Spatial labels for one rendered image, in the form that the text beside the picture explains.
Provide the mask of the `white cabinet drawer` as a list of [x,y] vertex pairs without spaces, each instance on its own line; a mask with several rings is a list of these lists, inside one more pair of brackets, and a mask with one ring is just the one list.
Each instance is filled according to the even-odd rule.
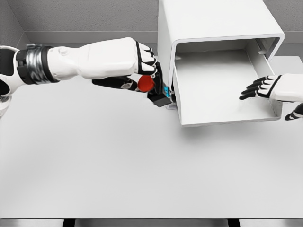
[[278,101],[239,99],[248,85],[268,75],[273,70],[267,59],[247,50],[179,53],[173,84],[181,126],[280,119]]

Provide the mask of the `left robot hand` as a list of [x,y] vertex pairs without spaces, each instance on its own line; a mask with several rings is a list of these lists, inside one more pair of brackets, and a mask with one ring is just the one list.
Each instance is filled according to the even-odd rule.
[[99,86],[141,92],[142,75],[160,75],[152,48],[130,37],[88,44],[80,48],[79,75]]

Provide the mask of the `white tabletop storage cabinet shell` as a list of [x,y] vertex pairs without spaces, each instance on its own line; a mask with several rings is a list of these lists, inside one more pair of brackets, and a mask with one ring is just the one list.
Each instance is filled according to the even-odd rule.
[[267,61],[285,39],[263,0],[159,0],[158,58],[169,85],[178,44],[246,39]]

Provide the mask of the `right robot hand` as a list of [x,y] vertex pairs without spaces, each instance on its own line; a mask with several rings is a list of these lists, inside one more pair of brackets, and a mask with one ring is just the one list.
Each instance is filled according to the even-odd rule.
[[299,105],[286,117],[286,121],[303,118],[303,74],[269,75],[261,77],[242,91],[240,100],[261,97]]

